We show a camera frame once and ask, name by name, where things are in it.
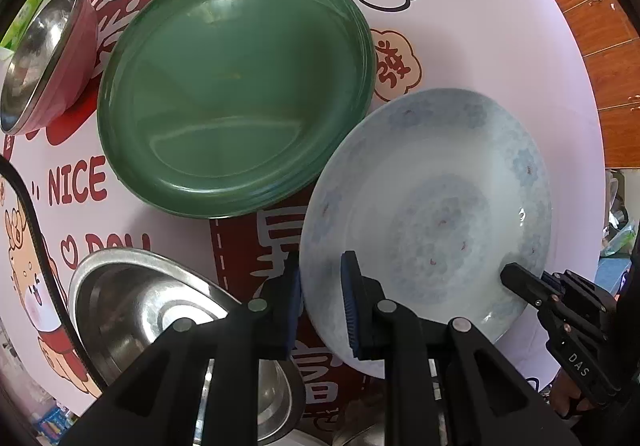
cartoon character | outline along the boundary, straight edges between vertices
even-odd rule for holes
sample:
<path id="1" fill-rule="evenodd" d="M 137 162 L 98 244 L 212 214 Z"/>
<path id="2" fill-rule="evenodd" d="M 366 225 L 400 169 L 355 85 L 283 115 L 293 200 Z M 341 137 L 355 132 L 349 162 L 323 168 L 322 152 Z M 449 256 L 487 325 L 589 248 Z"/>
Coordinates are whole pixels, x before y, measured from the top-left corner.
<path id="1" fill-rule="evenodd" d="M 9 236 L 9 260 L 13 270 L 14 290 L 18 293 L 20 304 L 27 313 L 31 324 L 38 331 L 38 342 L 44 357 L 53 371 L 61 378 L 70 381 L 78 390 L 99 397 L 100 389 L 89 377 L 78 358 L 49 297 L 49 290 L 38 264 L 31 232 L 27 227 L 27 221 L 20 210 L 19 203 L 17 210 L 12 209 L 11 216 L 7 210 L 4 211 L 4 225 Z M 58 268 L 49 255 L 46 241 L 44 246 L 53 276 L 66 304 L 66 293 L 60 284 Z"/>

white floral plate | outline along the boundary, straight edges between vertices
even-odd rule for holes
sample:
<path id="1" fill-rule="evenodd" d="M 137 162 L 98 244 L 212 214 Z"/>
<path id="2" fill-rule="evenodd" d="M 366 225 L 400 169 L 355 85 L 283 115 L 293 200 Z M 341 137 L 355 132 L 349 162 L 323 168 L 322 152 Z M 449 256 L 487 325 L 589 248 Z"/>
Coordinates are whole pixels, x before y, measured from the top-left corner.
<path id="1" fill-rule="evenodd" d="M 550 233 L 542 157 L 514 117 L 467 90 L 405 95 L 360 122 L 320 175 L 300 242 L 306 310 L 344 362 L 383 378 L 349 346 L 344 251 L 389 299 L 430 320 L 466 317 L 495 342 L 525 307 L 502 267 L 542 275 Z"/>

oval green plate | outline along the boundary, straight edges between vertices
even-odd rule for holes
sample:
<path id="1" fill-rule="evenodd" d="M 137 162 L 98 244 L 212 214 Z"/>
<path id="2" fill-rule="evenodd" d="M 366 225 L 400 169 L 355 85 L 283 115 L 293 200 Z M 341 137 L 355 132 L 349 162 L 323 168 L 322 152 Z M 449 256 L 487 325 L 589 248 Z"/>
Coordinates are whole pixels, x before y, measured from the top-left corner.
<path id="1" fill-rule="evenodd" d="M 98 92 L 121 182 L 177 215 L 241 215 L 311 182 L 365 115 L 375 78 L 352 0 L 152 0 Z"/>

table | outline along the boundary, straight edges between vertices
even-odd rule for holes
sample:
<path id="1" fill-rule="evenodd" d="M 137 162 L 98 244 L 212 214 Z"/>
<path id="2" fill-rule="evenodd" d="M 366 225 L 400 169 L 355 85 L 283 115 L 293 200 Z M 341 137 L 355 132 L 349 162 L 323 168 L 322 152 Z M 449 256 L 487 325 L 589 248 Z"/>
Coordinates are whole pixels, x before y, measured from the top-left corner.
<path id="1" fill-rule="evenodd" d="M 94 79 L 62 118 L 7 139 L 4 148 L 33 194 L 63 288 L 89 252 L 132 245 L 183 263 L 243 301 L 258 295 L 265 279 L 282 273 L 286 252 L 297 247 L 312 186 L 257 213 L 211 221 L 168 215 L 129 193 L 102 153 L 95 98 L 110 50 L 149 0 L 92 1 L 100 21 Z M 602 139 L 589 78 L 555 2 L 355 2 L 371 26 L 379 61 L 371 108 L 410 90 L 452 86 L 476 90 L 510 110 L 539 145 L 550 177 L 554 221 L 546 270 L 571 269 L 593 279 L 604 211 Z M 15 234 L 19 217 L 11 191 L 3 202 L 6 233 Z M 35 326 L 40 323 L 32 323 L 12 288 L 11 263 L 3 259 L 0 267 L 0 317 L 15 349 L 34 379 L 81 414 L 94 400 L 91 390 L 47 364 Z M 558 369 L 545 340 L 535 311 L 528 309 L 498 347 L 524 376 L 544 386 Z M 293 357 L 305 379 L 304 422 L 331 431 L 340 408 L 369 379 L 333 356 L 306 317 Z"/>

hand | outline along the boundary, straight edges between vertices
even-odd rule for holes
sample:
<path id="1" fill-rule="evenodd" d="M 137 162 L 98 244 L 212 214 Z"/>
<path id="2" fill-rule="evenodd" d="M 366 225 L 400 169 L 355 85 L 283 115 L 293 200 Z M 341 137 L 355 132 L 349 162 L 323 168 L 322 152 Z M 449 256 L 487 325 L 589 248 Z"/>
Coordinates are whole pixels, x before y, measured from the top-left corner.
<path id="1" fill-rule="evenodd" d="M 576 410 L 583 412 L 594 408 L 588 399 L 582 398 L 580 388 L 575 384 L 574 380 L 564 371 L 560 370 L 554 384 L 551 386 L 551 394 L 549 395 L 549 404 L 551 408 L 556 410 L 560 416 L 564 417 L 569 413 L 569 405 L 571 399 L 582 399 Z"/>

